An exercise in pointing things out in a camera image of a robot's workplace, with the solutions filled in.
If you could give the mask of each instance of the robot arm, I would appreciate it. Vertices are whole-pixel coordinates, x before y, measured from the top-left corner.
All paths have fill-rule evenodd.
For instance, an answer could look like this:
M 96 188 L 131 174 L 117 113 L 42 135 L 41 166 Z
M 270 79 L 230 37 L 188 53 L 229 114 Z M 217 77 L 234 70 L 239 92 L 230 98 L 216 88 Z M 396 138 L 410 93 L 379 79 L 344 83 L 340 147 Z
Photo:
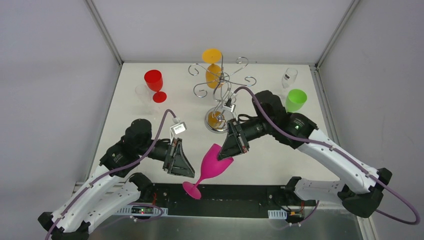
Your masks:
M 321 200 L 342 204 L 351 213 L 368 218 L 379 206 L 383 198 L 383 187 L 372 180 L 369 175 L 388 184 L 392 173 L 385 168 L 375 169 L 359 161 L 336 143 L 331 141 L 317 125 L 300 113 L 287 113 L 278 96 L 270 91 L 262 91 L 255 96 L 261 107 L 280 129 L 291 136 L 325 142 L 332 148 L 319 144 L 292 140 L 283 136 L 265 120 L 255 106 L 256 117 L 241 122 L 232 119 L 228 122 L 228 133 L 218 159 L 244 154 L 249 151 L 249 141 L 264 135 L 272 135 L 277 141 L 297 149 L 319 161 L 336 174 L 340 181 L 311 181 L 301 177 L 292 177 L 286 191 L 295 194 L 301 200 Z M 360 171 L 353 163 L 333 151 L 337 148 L 351 157 L 356 163 L 368 170 Z
M 135 173 L 120 190 L 105 197 L 105 193 L 115 184 L 124 182 L 126 175 L 138 164 L 108 174 L 93 185 L 91 182 L 111 170 L 137 161 L 152 145 L 151 138 L 152 125 L 148 120 L 133 121 L 120 141 L 106 151 L 93 175 L 79 190 L 53 213 L 44 212 L 40 215 L 38 221 L 47 231 L 60 219 L 52 232 L 52 239 L 65 240 L 76 236 L 80 237 L 78 239 L 87 239 L 88 234 L 121 207 L 143 199 L 141 191 L 143 196 L 146 195 L 145 190 L 151 182 L 142 173 Z M 184 155 L 182 144 L 181 138 L 173 138 L 172 141 L 160 139 L 148 157 L 163 161 L 163 169 L 168 174 L 194 178 L 195 171 Z

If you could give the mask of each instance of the wine glass stem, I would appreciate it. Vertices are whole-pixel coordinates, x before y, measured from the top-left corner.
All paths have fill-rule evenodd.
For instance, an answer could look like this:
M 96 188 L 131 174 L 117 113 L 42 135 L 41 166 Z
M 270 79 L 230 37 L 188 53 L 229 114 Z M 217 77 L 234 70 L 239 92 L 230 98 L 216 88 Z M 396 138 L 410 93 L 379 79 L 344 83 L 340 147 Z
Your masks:
M 197 180 L 196 184 L 193 186 L 193 188 L 197 188 L 197 186 L 200 184 L 200 182 L 203 180 L 203 178 L 199 178 L 199 180 Z

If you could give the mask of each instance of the curly metal hook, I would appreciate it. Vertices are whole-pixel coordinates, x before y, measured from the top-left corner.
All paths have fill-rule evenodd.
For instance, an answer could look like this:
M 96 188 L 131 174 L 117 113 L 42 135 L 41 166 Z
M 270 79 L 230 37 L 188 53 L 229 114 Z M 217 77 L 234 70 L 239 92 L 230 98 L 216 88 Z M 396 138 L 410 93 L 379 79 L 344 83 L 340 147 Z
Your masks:
M 239 86 L 246 86 L 246 87 L 251 87 L 251 86 L 253 86 L 253 85 L 255 85 L 256 84 L 256 78 L 254 78 L 254 77 L 252 77 L 252 76 L 247 76 L 247 77 L 245 77 L 244 78 L 244 80 L 246 81 L 246 82 L 248 82 L 248 83 L 250 83 L 251 81 L 249 80 L 249 79 L 253 79 L 254 80 L 254 83 L 253 84 L 241 84 L 241 83 L 237 83 L 237 82 L 231 82 L 231 83 L 233 83 L 233 84 L 235 84 L 235 85 L 239 85 Z
M 243 63 L 243 61 L 242 61 L 242 60 L 240 60 L 240 59 L 245 59 L 245 60 L 247 61 L 247 63 L 246 63 L 244 66 L 240 67 L 240 68 L 239 68 L 238 70 L 236 70 L 235 72 L 231 73 L 231 74 L 230 74 L 230 76 L 231 76 L 231 75 L 233 75 L 233 74 L 235 74 L 235 73 L 237 73 L 238 71 L 240 71 L 240 70 L 244 69 L 247 65 L 249 65 L 249 59 L 248 59 L 247 57 L 244 57 L 244 56 L 241 56 L 241 57 L 237 58 L 237 59 L 235 60 L 235 63 L 236 63 L 236 64 L 242 64 L 242 63 Z
M 192 73 L 192 72 L 190 71 L 190 69 L 191 69 L 194 65 L 200 66 L 200 67 L 201 67 L 202 69 L 204 69 L 206 72 L 209 72 L 210 74 L 213 74 L 214 76 L 216 76 L 216 77 L 218 77 L 218 78 L 220 77 L 220 76 L 216 75 L 215 73 L 213 73 L 213 72 L 209 71 L 208 69 L 206 69 L 204 66 L 200 65 L 199 63 L 193 63 L 193 64 L 191 64 L 190 66 L 188 66 L 188 73 L 189 73 L 190 75 L 192 75 L 192 76 L 197 76 L 197 75 L 199 75 L 199 70 L 197 70 L 196 68 L 194 68 L 194 70 L 196 71 L 196 73 Z
M 193 87 L 193 93 L 194 93 L 194 95 L 196 95 L 196 97 L 198 97 L 198 98 L 204 98 L 204 97 L 206 97 L 206 96 L 208 95 L 208 91 L 206 91 L 206 90 L 204 90 L 204 89 L 200 89 L 200 90 L 198 91 L 199 93 L 204 92 L 204 95 L 203 95 L 203 96 L 202 96 L 202 95 L 197 95 L 197 93 L 196 93 L 196 88 L 197 88 L 197 86 L 200 86 L 200 85 L 203 85 L 203 84 L 208 84 L 208 82 L 202 82 L 202 83 L 199 83 L 199 84 L 194 85 L 194 87 Z

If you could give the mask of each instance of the clear plastic glass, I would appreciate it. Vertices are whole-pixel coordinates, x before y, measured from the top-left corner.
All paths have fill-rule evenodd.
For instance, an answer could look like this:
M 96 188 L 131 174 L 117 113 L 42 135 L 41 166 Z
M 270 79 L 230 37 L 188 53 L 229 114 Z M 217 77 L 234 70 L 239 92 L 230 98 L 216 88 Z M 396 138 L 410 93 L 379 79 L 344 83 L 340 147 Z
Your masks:
M 135 88 L 135 95 L 138 100 L 141 102 L 140 113 L 141 114 L 152 114 L 153 113 L 153 103 L 151 97 L 151 91 L 149 88 L 144 85 L 138 85 Z
M 287 68 L 284 75 L 281 79 L 281 84 L 284 89 L 289 88 L 292 84 L 295 83 L 296 77 L 298 76 L 298 70 L 295 68 Z

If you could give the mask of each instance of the pink plastic wine glass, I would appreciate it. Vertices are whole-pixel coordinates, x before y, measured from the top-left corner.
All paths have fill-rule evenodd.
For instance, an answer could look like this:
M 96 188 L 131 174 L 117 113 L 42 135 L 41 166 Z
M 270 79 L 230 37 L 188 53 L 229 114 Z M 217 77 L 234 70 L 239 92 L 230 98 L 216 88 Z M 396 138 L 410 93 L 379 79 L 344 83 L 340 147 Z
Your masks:
M 198 185 L 205 179 L 215 178 L 222 174 L 234 161 L 232 157 L 218 161 L 218 154 L 221 151 L 221 146 L 213 144 L 207 153 L 204 155 L 200 166 L 200 177 L 196 184 L 185 181 L 182 183 L 182 188 L 194 199 L 200 199 L 202 194 L 198 189 Z

